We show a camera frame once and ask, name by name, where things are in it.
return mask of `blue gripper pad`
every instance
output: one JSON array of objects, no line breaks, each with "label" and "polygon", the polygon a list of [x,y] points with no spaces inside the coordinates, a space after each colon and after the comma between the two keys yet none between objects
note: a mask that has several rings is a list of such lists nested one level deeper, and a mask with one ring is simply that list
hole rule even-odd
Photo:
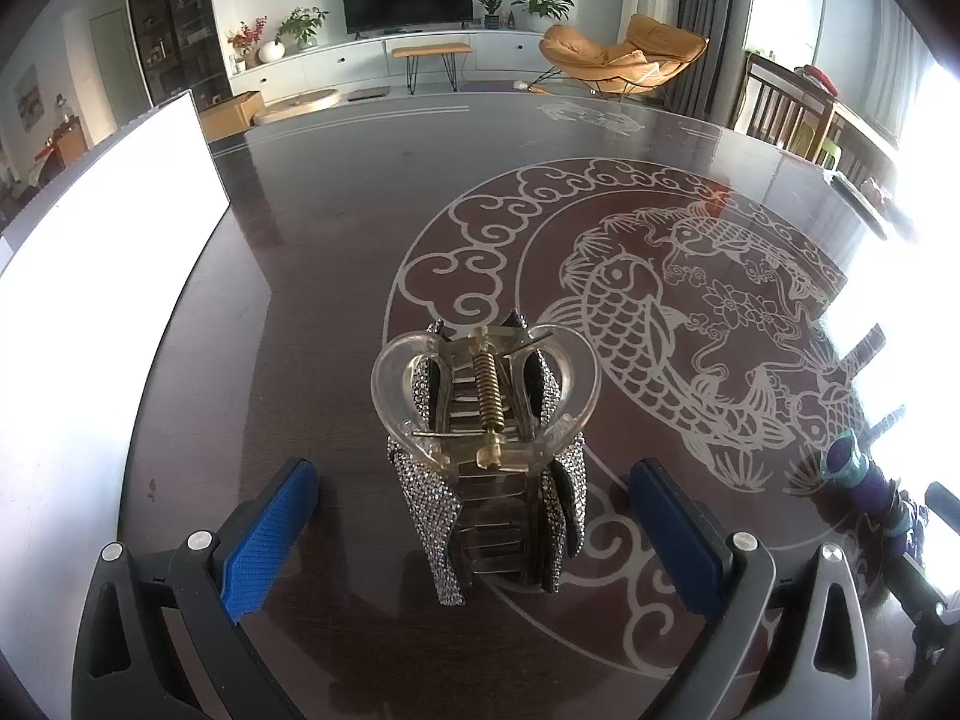
[{"label": "blue gripper pad", "polygon": [[222,545],[230,547],[229,531],[235,530],[230,527],[253,519],[247,528],[235,534],[236,546],[223,558],[220,598],[234,623],[263,605],[290,548],[317,506],[318,480],[313,464],[296,461],[293,470],[285,466],[277,476],[284,475],[284,471],[289,475],[272,496],[269,493],[279,481],[277,477],[260,497],[241,504],[236,512],[238,519],[232,515],[221,529]]},{"label": "blue gripper pad", "polygon": [[683,605],[712,619],[723,613],[733,553],[715,521],[691,501],[656,460],[630,470],[630,506]]}]

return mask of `white tv cabinet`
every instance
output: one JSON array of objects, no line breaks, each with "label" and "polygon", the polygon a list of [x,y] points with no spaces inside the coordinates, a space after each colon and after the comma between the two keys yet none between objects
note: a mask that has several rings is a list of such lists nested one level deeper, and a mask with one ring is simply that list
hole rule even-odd
[{"label": "white tv cabinet", "polygon": [[[301,95],[336,87],[342,92],[370,86],[407,85],[406,63],[392,57],[402,46],[469,43],[473,53],[457,58],[464,80],[533,80],[549,68],[539,52],[544,35],[519,29],[445,29],[350,40],[288,55],[269,65],[257,65],[232,76],[234,95],[261,92],[263,100]],[[438,56],[421,58],[419,82],[447,83]]]}]

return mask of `painting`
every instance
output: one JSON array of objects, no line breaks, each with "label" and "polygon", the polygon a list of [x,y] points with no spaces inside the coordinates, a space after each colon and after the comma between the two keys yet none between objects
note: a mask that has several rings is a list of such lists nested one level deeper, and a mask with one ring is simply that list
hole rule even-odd
[{"label": "painting", "polygon": [[30,132],[34,124],[43,118],[43,98],[40,96],[40,84],[37,82],[37,65],[31,65],[20,81],[13,87],[16,95],[16,109],[20,113],[25,132]]}]

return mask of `transparent plastic handle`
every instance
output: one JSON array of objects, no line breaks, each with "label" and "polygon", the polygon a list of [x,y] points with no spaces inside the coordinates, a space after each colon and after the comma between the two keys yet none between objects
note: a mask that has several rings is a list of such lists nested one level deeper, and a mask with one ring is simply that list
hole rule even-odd
[{"label": "transparent plastic handle", "polygon": [[535,347],[512,354],[511,376],[523,381],[523,366],[534,351],[552,357],[560,370],[560,402],[546,425],[536,433],[536,454],[554,458],[583,429],[600,398],[600,359],[589,341],[576,330],[560,324],[538,324],[528,330],[540,338]]},{"label": "transparent plastic handle", "polygon": [[437,439],[413,435],[430,430],[426,419],[416,410],[414,373],[416,367],[428,359],[440,366],[440,376],[450,378],[449,363],[440,352],[443,343],[435,333],[397,336],[376,358],[370,379],[373,408],[380,421],[415,460],[435,470],[448,466],[449,459],[443,455]]}]

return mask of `cardboard box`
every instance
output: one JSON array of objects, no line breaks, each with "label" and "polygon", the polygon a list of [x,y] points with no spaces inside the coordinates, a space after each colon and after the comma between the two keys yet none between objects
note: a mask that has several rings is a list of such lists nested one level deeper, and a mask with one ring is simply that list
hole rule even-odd
[{"label": "cardboard box", "polygon": [[211,105],[200,113],[200,129],[208,143],[227,135],[236,135],[253,126],[253,115],[263,110],[263,95],[245,92],[222,103]]}]

